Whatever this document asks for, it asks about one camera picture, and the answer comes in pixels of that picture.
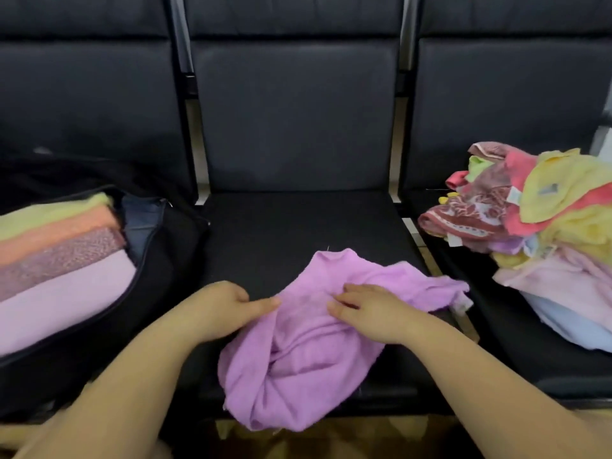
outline folded orange garment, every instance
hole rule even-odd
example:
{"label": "folded orange garment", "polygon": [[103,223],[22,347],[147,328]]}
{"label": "folded orange garment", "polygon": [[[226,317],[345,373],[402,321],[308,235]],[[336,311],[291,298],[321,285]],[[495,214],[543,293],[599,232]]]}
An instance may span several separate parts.
{"label": "folded orange garment", "polygon": [[27,230],[0,241],[0,266],[7,266],[28,254],[103,227],[120,228],[113,212],[107,206],[100,205],[76,216]]}

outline person's right arm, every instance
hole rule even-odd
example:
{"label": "person's right arm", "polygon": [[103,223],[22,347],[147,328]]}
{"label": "person's right arm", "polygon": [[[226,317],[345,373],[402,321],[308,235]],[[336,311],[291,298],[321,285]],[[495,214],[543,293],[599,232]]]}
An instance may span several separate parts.
{"label": "person's right arm", "polygon": [[336,300],[332,316],[417,355],[487,459],[612,457],[608,438],[437,317],[371,285]]}

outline chair seat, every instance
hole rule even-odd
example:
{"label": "chair seat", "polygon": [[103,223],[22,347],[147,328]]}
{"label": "chair seat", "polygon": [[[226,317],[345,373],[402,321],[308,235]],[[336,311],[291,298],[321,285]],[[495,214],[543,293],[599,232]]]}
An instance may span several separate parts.
{"label": "chair seat", "polygon": [[[405,201],[416,219],[448,191],[415,190]],[[450,248],[443,239],[425,233],[423,239],[444,273],[470,284],[475,303],[470,317],[478,313],[472,322],[481,319],[488,327],[476,330],[490,331],[503,352],[501,358],[522,377],[567,406],[586,408],[612,401],[606,400],[612,398],[612,354],[583,349],[543,324],[519,292],[492,280],[498,267],[487,254]]]}
{"label": "chair seat", "polygon": [[[289,285],[319,250],[352,248],[384,266],[425,263],[385,192],[221,193],[204,205],[210,221],[201,285],[230,280],[251,299]],[[453,323],[449,311],[436,313]],[[217,361],[229,341],[200,345],[181,373],[177,397],[192,416],[223,417]],[[448,412],[449,407],[416,356],[402,346],[382,352],[357,391],[332,415]]]}

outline chair backrest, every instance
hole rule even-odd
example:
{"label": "chair backrest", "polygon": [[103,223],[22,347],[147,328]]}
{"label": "chair backrest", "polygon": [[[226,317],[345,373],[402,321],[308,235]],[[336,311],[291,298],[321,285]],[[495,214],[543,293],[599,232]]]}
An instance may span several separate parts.
{"label": "chair backrest", "polygon": [[0,0],[0,157],[149,164],[194,193],[166,0]]}
{"label": "chair backrest", "polygon": [[386,189],[402,8],[186,0],[211,189]]}
{"label": "chair backrest", "polygon": [[612,0],[419,0],[400,195],[477,141],[588,151],[612,78]]}

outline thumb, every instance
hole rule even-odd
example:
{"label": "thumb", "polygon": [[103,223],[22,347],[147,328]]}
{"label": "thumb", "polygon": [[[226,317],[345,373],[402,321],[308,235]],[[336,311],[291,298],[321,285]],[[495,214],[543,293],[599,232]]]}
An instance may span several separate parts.
{"label": "thumb", "polygon": [[276,296],[244,303],[242,306],[245,310],[246,322],[250,322],[258,317],[271,313],[280,306],[280,303],[280,298]]}
{"label": "thumb", "polygon": [[359,310],[344,306],[338,301],[330,301],[327,303],[327,312],[329,312],[330,316],[340,319],[342,322],[346,322],[349,325],[355,326],[357,323]]}

